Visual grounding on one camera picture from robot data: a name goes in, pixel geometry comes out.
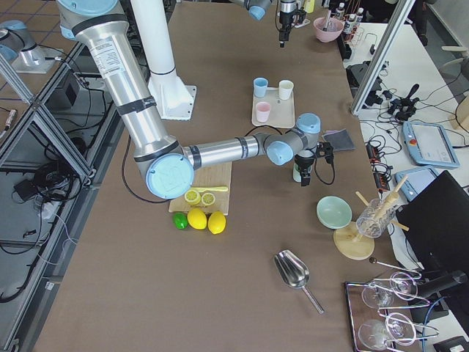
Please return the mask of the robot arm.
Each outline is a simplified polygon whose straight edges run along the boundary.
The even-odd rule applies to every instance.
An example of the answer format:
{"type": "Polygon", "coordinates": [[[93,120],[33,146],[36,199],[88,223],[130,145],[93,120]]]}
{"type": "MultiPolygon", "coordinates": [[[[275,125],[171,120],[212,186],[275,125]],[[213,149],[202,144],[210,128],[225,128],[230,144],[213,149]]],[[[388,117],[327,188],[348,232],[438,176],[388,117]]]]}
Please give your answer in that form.
{"type": "MultiPolygon", "coordinates": [[[[245,0],[232,1],[234,4],[245,8],[249,15],[260,21],[264,18],[273,1],[268,0],[245,0]]],[[[283,48],[289,41],[292,29],[306,19],[307,12],[301,1],[280,0],[276,1],[276,14],[278,18],[274,18],[274,24],[278,31],[279,46],[283,48]]]]}
{"type": "Polygon", "coordinates": [[[162,61],[164,73],[145,79],[133,53],[127,30],[129,23],[119,1],[59,1],[64,37],[84,44],[109,88],[117,111],[136,146],[134,160],[149,191],[162,199],[182,196],[192,186],[195,171],[205,166],[266,155],[281,166],[318,144],[320,118],[300,115],[284,135],[258,133],[254,136],[182,147],[168,134],[161,113],[193,102],[176,74],[166,16],[161,2],[132,3],[141,40],[146,51],[154,48],[149,35],[161,32],[162,47],[147,57],[148,64],[162,61]]]}

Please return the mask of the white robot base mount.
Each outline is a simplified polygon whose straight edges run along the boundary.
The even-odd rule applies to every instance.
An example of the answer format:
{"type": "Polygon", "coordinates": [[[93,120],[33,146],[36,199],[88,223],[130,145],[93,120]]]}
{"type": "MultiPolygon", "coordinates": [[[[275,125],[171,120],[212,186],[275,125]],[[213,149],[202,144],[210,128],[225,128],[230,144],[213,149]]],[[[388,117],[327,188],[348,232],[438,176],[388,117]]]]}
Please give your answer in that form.
{"type": "Polygon", "coordinates": [[[160,117],[187,121],[192,116],[196,87],[177,75],[162,1],[131,2],[150,71],[148,88],[160,117]]]}

